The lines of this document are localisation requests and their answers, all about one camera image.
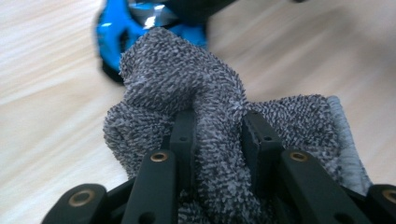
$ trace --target light gray fabric edge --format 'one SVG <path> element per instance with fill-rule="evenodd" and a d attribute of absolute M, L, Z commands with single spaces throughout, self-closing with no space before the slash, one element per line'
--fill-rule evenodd
<path fill-rule="evenodd" d="M 327 102 L 331 108 L 334 127 L 338 132 L 338 141 L 341 148 L 339 164 L 341 166 L 342 185 L 359 194 L 366 195 L 368 188 L 373 183 L 367 175 L 355 148 L 344 109 L 337 96 L 328 97 Z"/>

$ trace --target wood grain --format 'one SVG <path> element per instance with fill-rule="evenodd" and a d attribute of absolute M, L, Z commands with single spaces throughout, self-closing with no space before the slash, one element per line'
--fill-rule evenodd
<path fill-rule="evenodd" d="M 101 1 L 0 2 L 0 222 L 39 223 L 82 183 L 126 180 L 103 140 L 124 88 L 99 66 Z M 240 0 L 215 15 L 210 50 L 251 101 L 340 98 L 375 183 L 396 185 L 396 3 Z"/>

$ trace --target gray towel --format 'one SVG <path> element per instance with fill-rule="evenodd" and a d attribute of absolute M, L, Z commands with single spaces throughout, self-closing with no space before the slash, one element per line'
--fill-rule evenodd
<path fill-rule="evenodd" d="M 292 96 L 248 102 L 238 75 L 208 51 L 155 28 L 140 37 L 120 62 L 126 92 L 105 121 L 105 139 L 130 178 L 143 156 L 159 149 L 175 114 L 196 116 L 197 192 L 179 196 L 178 223 L 272 223 L 271 204 L 250 191 L 241 151 L 241 120 L 256 110 L 283 139 L 319 159 L 339 184 L 364 194 L 368 178 L 336 97 Z"/>

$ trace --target wooden floor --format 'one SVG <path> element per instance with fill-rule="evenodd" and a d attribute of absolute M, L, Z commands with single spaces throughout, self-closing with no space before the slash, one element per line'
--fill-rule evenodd
<path fill-rule="evenodd" d="M 99 69 L 103 2 L 0 2 L 0 223 L 39 223 L 76 185 L 126 180 L 103 139 L 124 91 Z M 369 176 L 396 185 L 395 1 L 240 0 L 209 42 L 251 101 L 338 96 Z"/>

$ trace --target screw hole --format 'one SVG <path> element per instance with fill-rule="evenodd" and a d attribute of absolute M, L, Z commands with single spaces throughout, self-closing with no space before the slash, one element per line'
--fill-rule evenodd
<path fill-rule="evenodd" d="M 335 220 L 337 220 L 339 223 L 342 224 L 354 224 L 355 222 L 353 221 L 352 217 L 345 213 L 336 213 L 334 215 Z"/>
<path fill-rule="evenodd" d="M 168 155 L 163 152 L 157 152 L 151 155 L 152 161 L 166 161 L 168 159 Z"/>
<path fill-rule="evenodd" d="M 152 212 L 147 212 L 139 217 L 139 224 L 152 224 L 155 221 L 155 215 Z"/>
<path fill-rule="evenodd" d="M 73 207 L 80 207 L 89 203 L 95 196 L 95 192 L 91 189 L 83 189 L 69 199 L 69 204 Z"/>
<path fill-rule="evenodd" d="M 290 157 L 295 161 L 307 161 L 308 157 L 302 152 L 291 152 Z"/>
<path fill-rule="evenodd" d="M 396 203 L 396 190 L 395 189 L 384 189 L 382 195 L 391 203 Z"/>

